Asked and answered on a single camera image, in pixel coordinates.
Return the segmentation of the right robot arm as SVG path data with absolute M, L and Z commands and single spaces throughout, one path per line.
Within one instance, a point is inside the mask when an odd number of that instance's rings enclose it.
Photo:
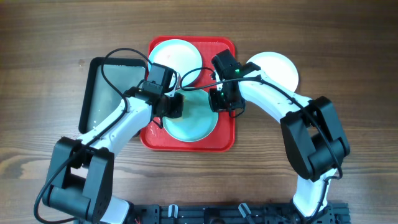
M 298 175 L 293 204 L 303 222 L 313 223 L 326 207 L 330 181 L 342 178 L 341 165 L 350 153 L 333 103 L 284 88 L 255 63 L 241 65 L 229 50 L 216 54 L 211 64 L 216 82 L 209 90 L 212 111 L 236 118 L 235 111 L 243 114 L 251 102 L 280 124 L 288 161 Z

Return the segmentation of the light blue plate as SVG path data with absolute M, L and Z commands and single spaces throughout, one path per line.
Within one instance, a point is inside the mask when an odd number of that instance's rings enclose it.
M 218 113 L 210 109 L 208 93 L 204 90 L 177 90 L 177 93 L 184 96 L 182 116 L 164 117 L 165 130 L 183 142 L 195 142 L 207 137 L 218 122 Z
M 203 65 L 198 49 L 193 44 L 181 39 L 161 42 L 151 51 L 149 60 L 152 63 L 174 69 L 181 77 Z

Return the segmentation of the light blue plate top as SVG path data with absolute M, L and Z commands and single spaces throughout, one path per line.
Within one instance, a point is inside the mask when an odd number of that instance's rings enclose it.
M 181 77 L 203 65 L 198 49 L 193 44 L 181 39 L 161 42 L 151 51 L 149 60 L 152 63 L 174 69 Z

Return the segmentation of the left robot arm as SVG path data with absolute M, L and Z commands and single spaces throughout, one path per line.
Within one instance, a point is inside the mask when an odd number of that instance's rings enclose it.
M 153 63 L 149 75 L 121 96 L 120 105 L 78 139 L 62 137 L 53 149 L 46 183 L 34 204 L 70 215 L 80 223 L 135 223 L 134 204 L 113 196 L 114 159 L 155 117 L 179 118 L 183 96 L 175 93 L 177 72 Z

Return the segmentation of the white plate front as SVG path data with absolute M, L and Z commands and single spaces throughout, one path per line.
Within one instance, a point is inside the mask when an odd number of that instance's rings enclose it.
M 265 74 L 284 88 L 295 92 L 299 85 L 299 73 L 294 63 L 277 52 L 261 52 L 248 61 L 260 66 Z

